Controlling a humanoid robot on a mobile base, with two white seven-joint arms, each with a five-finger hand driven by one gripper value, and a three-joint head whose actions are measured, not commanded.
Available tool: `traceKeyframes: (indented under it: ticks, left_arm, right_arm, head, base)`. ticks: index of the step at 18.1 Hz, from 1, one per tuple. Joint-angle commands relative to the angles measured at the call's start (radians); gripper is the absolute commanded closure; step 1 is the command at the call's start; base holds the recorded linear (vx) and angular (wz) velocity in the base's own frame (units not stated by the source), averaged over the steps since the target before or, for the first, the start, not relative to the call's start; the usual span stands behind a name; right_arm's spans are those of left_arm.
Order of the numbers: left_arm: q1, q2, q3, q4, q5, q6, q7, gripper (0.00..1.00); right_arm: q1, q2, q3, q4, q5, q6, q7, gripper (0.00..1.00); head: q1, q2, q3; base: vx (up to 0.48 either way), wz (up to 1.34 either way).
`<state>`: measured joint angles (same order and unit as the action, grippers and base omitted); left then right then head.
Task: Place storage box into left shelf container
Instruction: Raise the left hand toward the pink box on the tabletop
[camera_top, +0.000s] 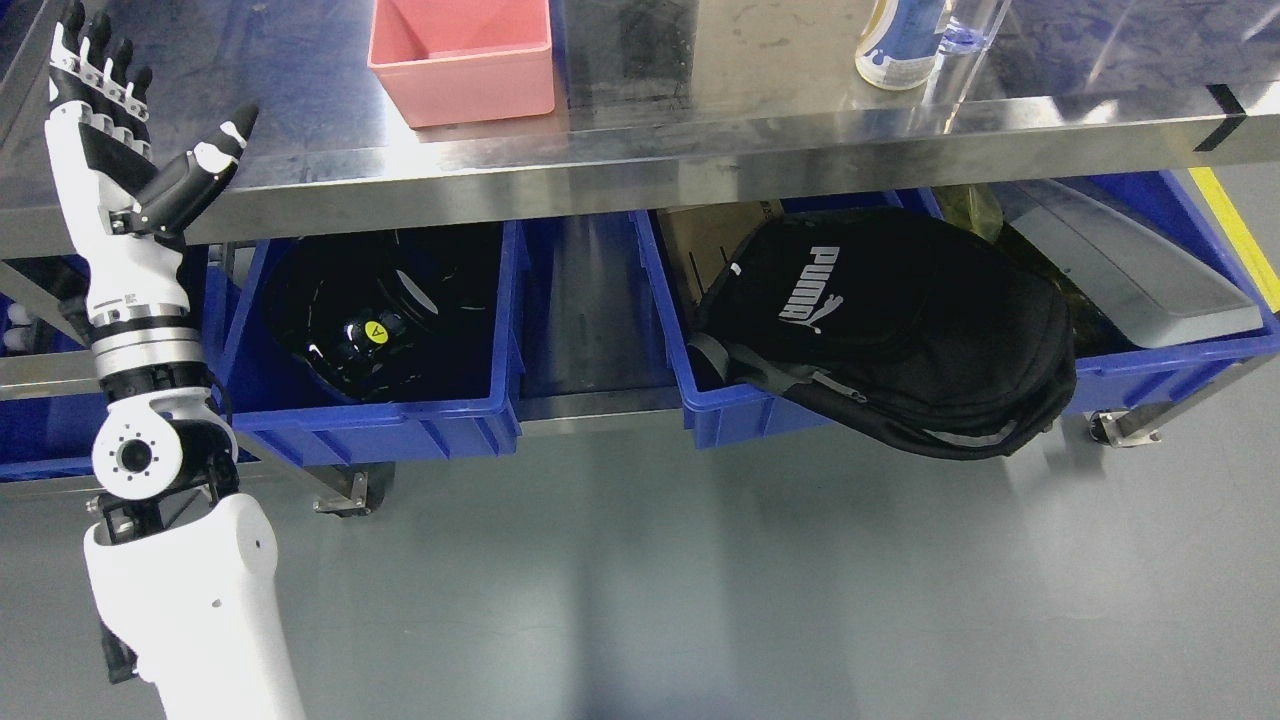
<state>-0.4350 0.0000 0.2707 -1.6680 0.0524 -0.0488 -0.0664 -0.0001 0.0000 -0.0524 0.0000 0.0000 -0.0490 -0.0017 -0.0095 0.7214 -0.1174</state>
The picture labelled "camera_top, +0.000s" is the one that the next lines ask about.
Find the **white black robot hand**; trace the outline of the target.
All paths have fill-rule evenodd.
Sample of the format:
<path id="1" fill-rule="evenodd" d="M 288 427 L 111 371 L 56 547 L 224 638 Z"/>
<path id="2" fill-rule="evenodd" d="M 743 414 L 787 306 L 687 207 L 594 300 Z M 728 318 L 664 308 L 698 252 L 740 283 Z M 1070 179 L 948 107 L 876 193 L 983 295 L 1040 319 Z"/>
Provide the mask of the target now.
<path id="1" fill-rule="evenodd" d="M 154 156 L 148 91 L 110 15 L 68 1 L 52 27 L 44 136 L 61 215 L 90 266 L 88 323 L 186 316 L 186 231 L 230 184 L 259 118 L 244 104 L 169 161 Z"/>

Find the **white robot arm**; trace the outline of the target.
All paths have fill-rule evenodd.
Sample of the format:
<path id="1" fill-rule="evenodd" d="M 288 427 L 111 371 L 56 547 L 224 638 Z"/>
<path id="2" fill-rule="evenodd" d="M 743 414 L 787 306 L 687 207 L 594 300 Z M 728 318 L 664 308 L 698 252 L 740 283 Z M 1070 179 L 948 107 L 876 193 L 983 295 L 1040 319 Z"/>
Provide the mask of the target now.
<path id="1" fill-rule="evenodd" d="M 198 331 L 110 314 L 86 334 L 108 401 L 83 538 L 108 680 L 150 684 L 168 719 L 305 717 L 276 536 L 241 488 Z"/>

